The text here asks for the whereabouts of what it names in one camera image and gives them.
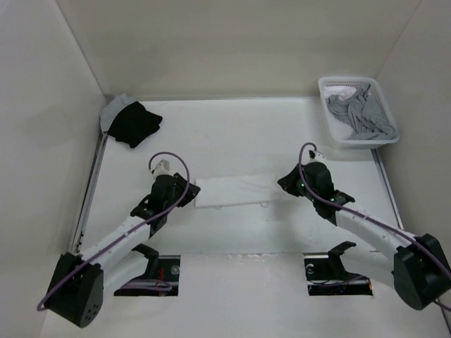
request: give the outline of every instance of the white floor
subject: white floor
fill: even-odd
[[[163,150],[181,155],[193,179],[284,175],[301,145],[316,142],[335,186],[395,224],[370,151],[329,149],[317,99],[144,105],[164,117],[161,130],[134,150],[108,140],[85,248],[120,225],[149,193],[147,161]],[[320,219],[304,199],[274,201],[268,208],[191,204],[170,214],[149,240],[161,254],[182,254],[179,297],[107,299],[83,330],[49,312],[42,337],[449,337],[437,306],[414,311],[379,283],[373,297],[309,297],[301,253],[327,251],[345,240],[361,252],[372,250]]]
[[[167,101],[144,105],[164,117],[161,129],[133,150],[112,138],[108,140],[84,248],[119,226],[150,192],[152,177],[147,162],[151,155],[163,150],[186,160],[192,181],[267,173],[282,177],[294,168],[301,145],[316,142],[329,160],[337,189],[395,224],[371,152],[328,148],[317,99]],[[184,175],[175,159],[167,159]],[[292,197],[270,203],[268,208],[257,204],[216,210],[190,204],[175,209],[149,245],[161,254],[305,253],[327,251],[345,240],[369,248],[318,217],[307,200]]]

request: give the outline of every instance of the black cloth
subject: black cloth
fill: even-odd
[[[146,111],[140,103],[135,102],[126,106],[111,123],[107,134],[118,142],[125,142],[130,148],[135,148],[146,137],[160,129],[163,118]]]

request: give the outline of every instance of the gray cloth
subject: gray cloth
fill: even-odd
[[[108,132],[111,123],[113,123],[116,116],[130,104],[138,101],[132,97],[128,97],[127,94],[116,96],[112,102],[110,102],[100,112],[100,128],[101,132]]]
[[[393,139],[396,130],[383,117],[374,95],[369,94],[369,87],[370,84],[364,83],[344,101],[338,95],[332,95],[328,99],[329,111],[354,129],[349,139]]]

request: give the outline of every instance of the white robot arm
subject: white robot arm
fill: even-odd
[[[310,162],[302,165],[300,159],[306,145],[315,147],[315,151],[309,152]],[[450,267],[438,240],[429,234],[418,237],[368,215],[351,196],[334,188],[322,160],[314,144],[305,144],[299,164],[278,184],[288,194],[306,197],[322,218],[352,232],[375,249],[357,253],[352,248],[355,243],[339,245],[329,251],[336,265],[334,270],[342,276],[355,273],[382,282],[394,288],[416,310],[422,310],[449,290]]]
[[[170,175],[165,160],[152,173],[155,182],[151,194],[122,225],[79,255],[61,255],[38,310],[48,308],[75,325],[86,327],[96,318],[105,297],[142,275],[158,260],[158,252],[143,242],[166,224],[172,208],[186,206],[200,188],[178,173]]]

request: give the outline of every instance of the white laundry basket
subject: white laundry basket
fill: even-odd
[[[393,139],[387,140],[354,140],[348,139],[352,134],[352,127],[339,121],[328,109],[326,98],[324,97],[324,88],[332,86],[348,86],[358,88],[364,83],[369,83],[370,93],[374,95],[379,107],[381,107],[384,118],[397,131],[396,121],[388,108],[381,87],[378,82],[370,77],[322,77],[318,81],[319,91],[321,93],[321,103],[323,105],[324,123],[327,126],[330,145],[335,149],[376,149],[384,144],[398,142],[400,139],[398,131]]]

